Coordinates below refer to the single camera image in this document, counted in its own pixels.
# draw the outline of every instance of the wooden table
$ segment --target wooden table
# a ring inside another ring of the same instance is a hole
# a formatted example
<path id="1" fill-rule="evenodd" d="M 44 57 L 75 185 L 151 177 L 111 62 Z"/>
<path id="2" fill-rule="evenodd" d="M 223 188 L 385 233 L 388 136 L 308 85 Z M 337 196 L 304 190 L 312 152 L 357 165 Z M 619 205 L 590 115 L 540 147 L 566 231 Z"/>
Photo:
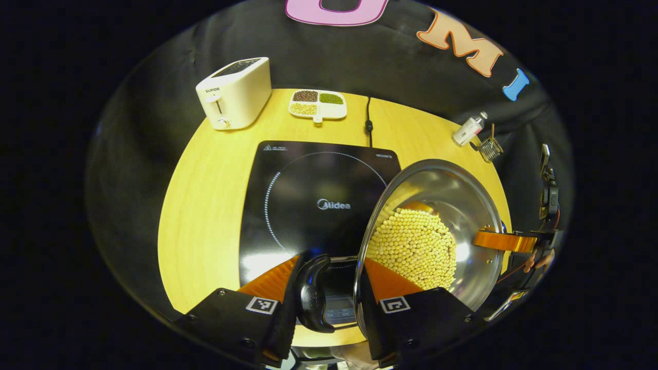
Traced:
<path id="1" fill-rule="evenodd" d="M 294 90 L 273 90 L 258 119 L 247 128 L 216 131 L 207 119 L 185 148 L 164 198 L 158 258 L 164 289 L 175 309 L 187 313 L 217 288 L 240 288 L 238 248 L 242 208 L 256 147 L 264 140 L 368 146 L 364 131 L 367 97 L 344 93 L 347 116 L 312 120 L 288 112 Z M 462 166 L 487 189 L 510 232 L 505 192 L 491 163 L 470 145 L 458 147 L 459 125 L 404 105 L 370 101 L 372 145 L 397 153 L 400 166 L 421 159 L 445 159 Z M 503 271 L 507 268 L 507 258 Z M 338 346 L 364 341 L 358 327 L 333 334 L 297 326 L 294 346 Z"/>

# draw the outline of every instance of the white toaster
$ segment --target white toaster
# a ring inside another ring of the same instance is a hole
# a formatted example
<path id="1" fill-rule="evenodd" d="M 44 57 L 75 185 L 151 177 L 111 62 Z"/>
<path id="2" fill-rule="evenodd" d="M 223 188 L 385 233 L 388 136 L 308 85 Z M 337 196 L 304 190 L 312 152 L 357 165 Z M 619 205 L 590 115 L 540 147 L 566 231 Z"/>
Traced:
<path id="1" fill-rule="evenodd" d="M 233 62 L 197 85 L 203 110 L 215 130 L 236 130 L 258 117 L 272 93 L 270 59 Z"/>

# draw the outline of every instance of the small white bottle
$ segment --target small white bottle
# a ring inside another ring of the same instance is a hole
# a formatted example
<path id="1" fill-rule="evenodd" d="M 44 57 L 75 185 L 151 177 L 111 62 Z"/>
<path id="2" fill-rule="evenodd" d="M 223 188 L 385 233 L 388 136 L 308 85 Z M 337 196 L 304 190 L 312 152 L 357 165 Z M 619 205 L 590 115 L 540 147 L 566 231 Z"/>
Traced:
<path id="1" fill-rule="evenodd" d="M 459 146 L 466 145 L 484 128 L 484 120 L 489 118 L 485 112 L 480 112 L 480 116 L 470 117 L 461 128 L 453 135 L 453 141 Z"/>

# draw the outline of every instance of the stainless steel pot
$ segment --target stainless steel pot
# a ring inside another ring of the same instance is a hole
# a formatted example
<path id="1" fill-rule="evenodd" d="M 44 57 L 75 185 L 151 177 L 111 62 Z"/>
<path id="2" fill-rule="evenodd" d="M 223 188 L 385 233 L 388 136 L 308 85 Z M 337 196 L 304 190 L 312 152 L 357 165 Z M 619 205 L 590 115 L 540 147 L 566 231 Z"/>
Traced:
<path id="1" fill-rule="evenodd" d="M 368 338 L 361 310 L 361 273 L 368 242 L 376 227 L 398 207 L 419 202 L 438 212 L 457 243 L 455 281 L 448 288 L 471 310 L 476 311 L 492 291 L 500 275 L 503 252 L 473 246 L 476 232 L 490 225 L 502 232 L 503 225 L 483 185 L 454 163 L 441 159 L 416 162 L 402 170 L 387 186 L 375 207 L 361 242 L 354 284 L 357 323 Z"/>

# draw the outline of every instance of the black cooktop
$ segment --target black cooktop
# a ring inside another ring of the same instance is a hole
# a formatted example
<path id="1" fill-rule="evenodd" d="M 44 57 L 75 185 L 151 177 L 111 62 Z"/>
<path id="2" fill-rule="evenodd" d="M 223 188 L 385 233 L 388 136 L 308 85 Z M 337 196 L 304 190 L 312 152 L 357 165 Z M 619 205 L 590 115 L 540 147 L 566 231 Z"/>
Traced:
<path id="1" fill-rule="evenodd" d="M 372 211 L 399 171 L 397 155 L 390 150 L 260 143 L 242 215 L 240 284 L 302 252 L 357 255 Z M 330 324 L 354 322 L 355 266 L 333 263 L 323 278 Z"/>

